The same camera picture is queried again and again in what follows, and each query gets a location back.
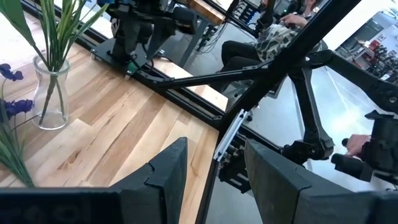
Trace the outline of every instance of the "glass vase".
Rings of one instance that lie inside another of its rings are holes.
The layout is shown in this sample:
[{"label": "glass vase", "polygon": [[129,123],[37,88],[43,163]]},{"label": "glass vase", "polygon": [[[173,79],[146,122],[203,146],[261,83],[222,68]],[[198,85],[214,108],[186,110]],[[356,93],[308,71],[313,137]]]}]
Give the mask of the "glass vase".
[{"label": "glass vase", "polygon": [[65,82],[70,69],[65,60],[58,72],[50,72],[39,56],[33,63],[39,80],[33,102],[33,123],[44,130],[56,130],[68,123],[68,95]]}]

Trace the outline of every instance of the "desk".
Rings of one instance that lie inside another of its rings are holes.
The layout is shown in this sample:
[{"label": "desk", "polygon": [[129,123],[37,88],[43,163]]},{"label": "desk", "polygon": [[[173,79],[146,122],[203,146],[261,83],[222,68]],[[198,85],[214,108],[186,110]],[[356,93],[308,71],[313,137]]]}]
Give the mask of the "desk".
[{"label": "desk", "polygon": [[[25,15],[40,49],[40,23]],[[0,61],[23,72],[25,79],[7,82],[7,100],[32,98],[37,78],[31,62],[34,51],[0,16],[2,54]],[[152,90],[92,60],[90,52],[74,45],[68,55],[71,70],[67,92],[70,121],[63,129],[43,131],[25,124],[27,168],[38,187],[109,187],[134,172],[180,136],[188,138],[188,169],[181,224],[197,217],[218,131],[167,101]],[[162,61],[157,67],[170,76],[189,76],[184,70]],[[227,99],[208,86],[193,91],[225,109]],[[22,187],[4,167],[0,187]]]},{"label": "desk", "polygon": [[[227,11],[233,0],[214,0],[214,2],[218,3],[225,11]],[[203,15],[215,26],[222,24],[225,20],[225,16],[222,13],[211,7],[204,0],[190,0],[189,6],[191,9],[194,9]]]},{"label": "desk", "polygon": [[[225,11],[228,10],[229,6],[233,2],[233,0],[213,0],[215,3],[221,6]],[[196,11],[198,15],[202,18],[197,33],[192,36],[192,40],[190,41],[187,49],[184,51],[182,58],[180,59],[178,65],[180,67],[184,67],[189,57],[191,56],[194,48],[196,47],[199,40],[202,38],[203,33],[205,32],[206,27],[211,24],[213,26],[218,26],[224,22],[226,19],[225,16],[217,11],[215,8],[211,7],[204,0],[189,0],[190,9]]]}]

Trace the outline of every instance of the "red object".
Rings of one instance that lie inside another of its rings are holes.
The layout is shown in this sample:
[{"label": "red object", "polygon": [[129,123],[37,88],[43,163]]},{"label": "red object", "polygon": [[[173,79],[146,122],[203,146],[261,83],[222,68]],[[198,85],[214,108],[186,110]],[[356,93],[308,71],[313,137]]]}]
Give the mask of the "red object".
[{"label": "red object", "polygon": [[354,65],[356,65],[358,68],[362,68],[362,66],[360,66],[360,64],[356,63],[354,60],[351,60],[351,63],[353,63]]},{"label": "red object", "polygon": [[369,45],[369,49],[374,50],[376,49],[378,46],[380,46],[380,42],[378,42],[377,40],[373,40],[371,42],[371,44]]}]

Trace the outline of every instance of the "metal bracket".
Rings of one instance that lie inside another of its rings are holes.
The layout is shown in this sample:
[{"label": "metal bracket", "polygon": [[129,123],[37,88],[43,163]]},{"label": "metal bracket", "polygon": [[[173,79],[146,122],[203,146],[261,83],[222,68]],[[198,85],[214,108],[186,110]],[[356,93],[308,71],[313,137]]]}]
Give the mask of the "metal bracket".
[{"label": "metal bracket", "polygon": [[217,160],[218,162],[221,161],[223,158],[228,146],[231,144],[233,138],[235,137],[236,133],[238,133],[239,128],[241,127],[244,119],[248,115],[248,111],[241,110],[233,119],[231,125],[225,132],[223,138],[221,139],[220,143],[216,148],[215,155],[213,159]]}]

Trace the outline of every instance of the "black metal frame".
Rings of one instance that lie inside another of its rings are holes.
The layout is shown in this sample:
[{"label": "black metal frame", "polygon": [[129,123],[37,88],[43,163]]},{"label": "black metal frame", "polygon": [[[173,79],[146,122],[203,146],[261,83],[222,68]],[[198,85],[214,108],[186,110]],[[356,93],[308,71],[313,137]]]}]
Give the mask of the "black metal frame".
[{"label": "black metal frame", "polygon": [[[37,15],[34,6],[28,0],[21,0],[23,8],[25,11],[31,13],[33,16],[39,17]],[[241,21],[233,18],[231,12],[233,10],[233,5],[231,5],[230,9],[226,12],[222,9],[217,3],[212,0],[205,0],[211,7],[225,14],[231,21],[239,23]],[[273,76],[262,76],[255,80],[253,85],[249,88],[247,92],[238,100],[238,102],[226,113],[219,108],[212,105],[210,102],[206,101],[202,97],[198,96],[196,93],[186,89],[179,88],[176,90],[165,90],[164,88],[159,88],[152,80],[145,78],[144,76],[136,76],[137,80],[143,83],[145,86],[153,89],[158,94],[164,96],[166,99],[180,106],[181,108],[187,110],[192,115],[201,119],[205,123],[214,127],[215,129],[220,131],[221,138],[228,126],[231,124],[233,118],[237,115],[237,113],[244,109],[249,111],[253,108],[263,96],[265,96],[274,86],[270,83],[280,83],[287,72],[292,68],[292,66],[286,65],[295,65],[298,62],[301,62],[313,46],[321,41],[321,39],[335,26],[339,23],[342,18],[347,15],[347,13],[352,10],[360,0],[355,1],[345,1],[345,0],[330,0],[328,1],[323,9],[315,16],[314,20],[312,20],[294,39],[294,41],[289,45],[289,47],[283,50],[276,58],[272,61],[271,64],[267,66],[267,71]],[[57,15],[61,12],[59,7],[55,8],[55,12]],[[91,50],[91,48],[97,44],[100,44],[107,40],[106,37],[97,33],[97,31],[93,29],[88,29],[85,32],[85,35],[88,38],[80,37],[77,40],[78,44],[81,44],[86,49]],[[151,73],[151,76],[158,78],[169,78],[167,75],[162,72],[154,69]],[[243,144],[244,138],[255,139],[257,142],[265,145],[266,147],[279,151],[280,147],[270,142],[266,138],[258,135],[258,133],[254,132],[247,126],[243,125],[239,129],[239,134],[236,136],[236,141],[239,141]],[[203,197],[201,200],[201,205],[199,209],[199,213],[197,216],[197,223],[204,223],[206,218],[206,213],[208,210],[208,206],[210,203],[211,192],[213,190],[213,184],[216,177],[216,172],[218,168],[218,163],[213,161],[211,163],[211,167],[208,174],[208,179],[205,185],[205,190],[203,193]]]}]

